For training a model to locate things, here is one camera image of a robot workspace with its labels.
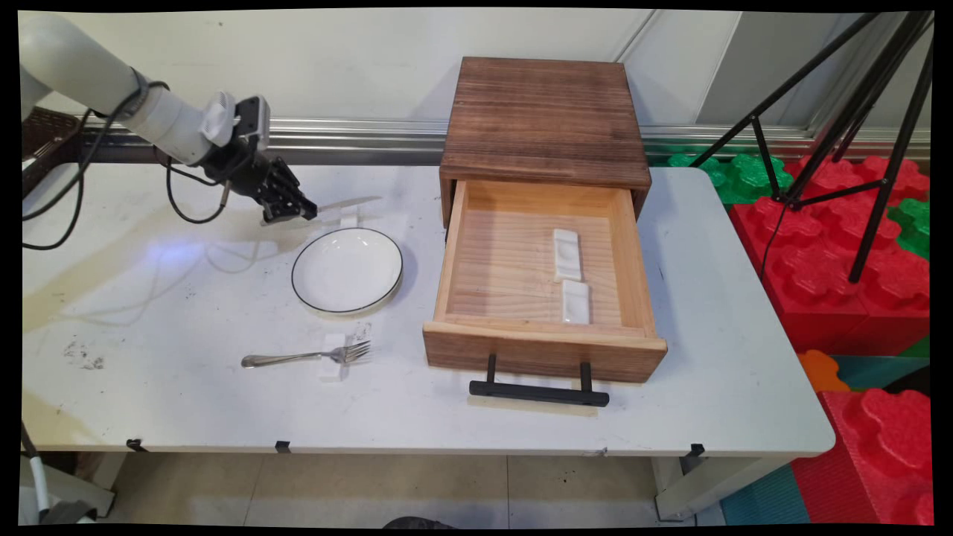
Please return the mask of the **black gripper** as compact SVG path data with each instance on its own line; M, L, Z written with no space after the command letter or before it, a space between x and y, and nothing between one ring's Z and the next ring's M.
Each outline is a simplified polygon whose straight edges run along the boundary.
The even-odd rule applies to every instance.
M300 189L300 182L281 157L268 157L242 138L210 150L203 159L209 179L228 181L232 192L261 205L262 224L272 225L302 217L313 220L316 204Z

